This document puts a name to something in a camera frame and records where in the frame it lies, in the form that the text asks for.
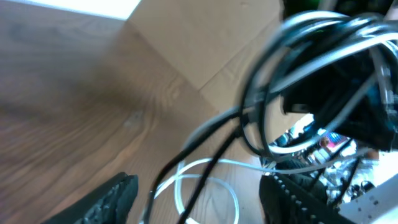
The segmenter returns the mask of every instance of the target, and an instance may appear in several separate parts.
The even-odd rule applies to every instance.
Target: cable bundle
[[[341,128],[343,124],[347,123],[347,120],[352,118],[354,112],[358,112],[359,105],[362,105],[361,109],[366,111],[370,108],[369,110],[373,114],[382,112],[381,118],[372,119],[377,120],[378,124],[385,127],[387,132],[392,133],[394,136],[396,121],[398,121],[394,101],[397,88],[396,71],[398,71],[398,48],[395,43],[395,40],[398,39],[397,28],[393,22],[383,21],[381,16],[375,14],[347,17],[335,12],[314,11],[299,14],[287,20],[249,72],[239,106],[207,121],[199,127],[188,138],[181,153],[161,170],[152,185],[147,207],[140,223],[149,223],[154,199],[173,182],[176,183],[176,206],[179,213],[182,214],[178,223],[196,223],[194,220],[188,219],[188,216],[207,179],[224,185],[232,193],[236,202],[235,223],[237,223],[239,207],[237,206],[238,201],[235,194],[227,185],[210,177],[210,172],[217,162],[227,162],[264,172],[279,172],[281,174],[296,174],[322,169],[336,162],[329,161],[320,166],[305,169],[274,170],[253,167],[236,161],[220,160],[229,145],[237,138],[242,137],[253,153],[278,161],[278,154],[289,154],[306,149],[317,143],[329,132]],[[263,77],[261,77],[261,71],[266,63],[277,55],[281,57],[279,63],[269,75],[271,80],[268,84],[262,85],[261,80]],[[328,70],[325,70],[330,66],[338,70],[342,66],[339,63],[346,58],[349,59],[348,62],[355,61],[355,65],[361,63],[361,59],[365,58],[364,61],[367,62],[369,60],[371,65],[369,66],[369,64],[365,63],[362,67],[359,66],[357,70],[353,66],[354,68],[347,71],[345,69],[346,65],[343,64],[343,69],[340,69],[343,72],[336,75],[335,78],[334,74],[330,74]],[[311,80],[310,78],[313,76],[322,76],[322,73],[328,73],[334,83],[341,83],[344,88],[341,91],[336,91],[338,94],[332,93],[332,100],[324,99],[325,103],[317,108],[312,127],[304,133],[302,138],[294,139],[292,143],[285,147],[270,146],[266,138],[266,109],[269,102],[279,95],[282,95],[287,100],[289,94],[300,90],[303,86],[319,85],[316,82],[308,83],[308,80]],[[222,125],[236,118],[239,121],[239,126],[231,132],[212,159],[202,159],[184,167],[183,160],[189,154]],[[366,118],[366,122],[370,123],[371,119]],[[257,124],[257,130],[261,137],[261,148],[256,147],[246,136],[245,128],[248,123]],[[319,128],[325,129],[326,132],[318,135],[316,131]],[[338,160],[352,159],[367,151],[367,149],[363,149],[353,156],[343,157]],[[208,162],[208,166],[200,177],[188,205],[183,209],[180,195],[180,179],[199,178],[197,175],[183,175],[183,172],[204,162]],[[177,165],[177,173],[169,180],[161,183],[167,173]]]

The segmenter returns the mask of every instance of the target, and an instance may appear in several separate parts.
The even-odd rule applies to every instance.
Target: wood grain
[[[13,2],[0,7],[0,220],[39,223],[114,174],[139,176],[129,223],[185,138],[216,114],[130,24]],[[210,156],[231,125],[189,161]],[[236,143],[227,157],[258,164]],[[192,172],[201,172],[202,167]],[[241,223],[261,223],[260,173],[221,165],[237,191]],[[184,181],[188,198],[194,182]],[[232,200],[209,184],[193,217],[231,223]],[[178,218],[171,189],[153,223]]]
[[[279,1],[145,0],[129,22],[200,89],[278,13]]]
[[[257,56],[262,52],[270,37],[280,26],[279,14],[274,14],[272,19],[267,21],[266,27],[261,33],[237,53],[201,90],[200,93],[216,109],[220,111],[236,105],[237,97],[240,95],[242,84],[245,82],[250,66],[255,62]],[[271,66],[266,66],[263,74],[271,71]],[[280,110],[281,99],[278,98],[269,106],[269,125],[267,127],[268,140],[276,139],[287,129],[297,122],[302,114],[288,114],[285,116]]]

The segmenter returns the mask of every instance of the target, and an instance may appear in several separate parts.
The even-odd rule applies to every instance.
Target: bright white light
[[[126,20],[140,0],[11,0],[37,6]]]

